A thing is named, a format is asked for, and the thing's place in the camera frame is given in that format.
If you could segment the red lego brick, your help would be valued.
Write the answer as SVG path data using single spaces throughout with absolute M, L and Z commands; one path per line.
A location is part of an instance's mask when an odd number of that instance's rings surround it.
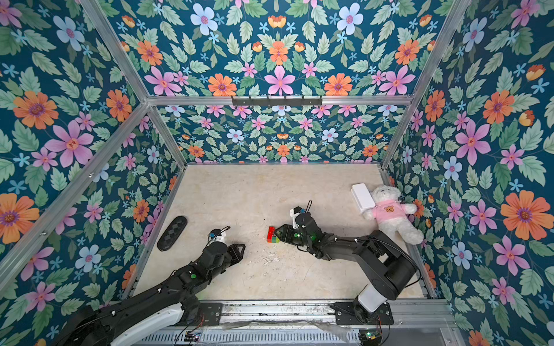
M 275 232 L 275 227 L 270 226 L 268 228 L 268 234 L 267 234 L 267 238 L 266 238 L 268 243 L 273 243 L 274 242 L 274 232 Z

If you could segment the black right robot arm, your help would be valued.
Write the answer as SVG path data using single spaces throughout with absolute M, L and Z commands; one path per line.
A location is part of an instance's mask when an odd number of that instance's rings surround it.
M 342 237 L 324 232 L 311 216 L 299 209 L 293 224 L 268 229 L 267 242 L 283 242 L 304 250 L 318 260 L 355 262 L 369 280 L 354 299 L 357 314 L 375 313 L 388 301 L 394 301 L 420 273 L 415 261 L 380 230 L 359 237 Z

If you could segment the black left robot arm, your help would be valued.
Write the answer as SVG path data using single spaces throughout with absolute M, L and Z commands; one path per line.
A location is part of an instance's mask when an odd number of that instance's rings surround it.
M 241 262 L 245 249 L 244 244 L 213 242 L 197 260 L 154 287 L 105 308 L 79 309 L 52 344 L 132 345 L 180 321 L 196 324 L 200 319 L 197 294 L 216 276 Z

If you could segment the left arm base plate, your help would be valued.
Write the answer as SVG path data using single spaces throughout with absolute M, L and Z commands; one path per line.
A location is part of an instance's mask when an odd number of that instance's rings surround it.
M 178 325 L 192 327 L 212 327 L 220 323 L 223 304 L 200 302 L 194 307 L 185 310 Z

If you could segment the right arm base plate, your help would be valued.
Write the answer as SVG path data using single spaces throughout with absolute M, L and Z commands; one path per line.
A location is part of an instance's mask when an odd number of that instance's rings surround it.
M 336 324 L 346 325 L 393 325 L 394 318 L 388 303 L 383 303 L 376 311 L 367 311 L 362 305 L 354 302 L 335 302 L 330 305 L 335 312 Z

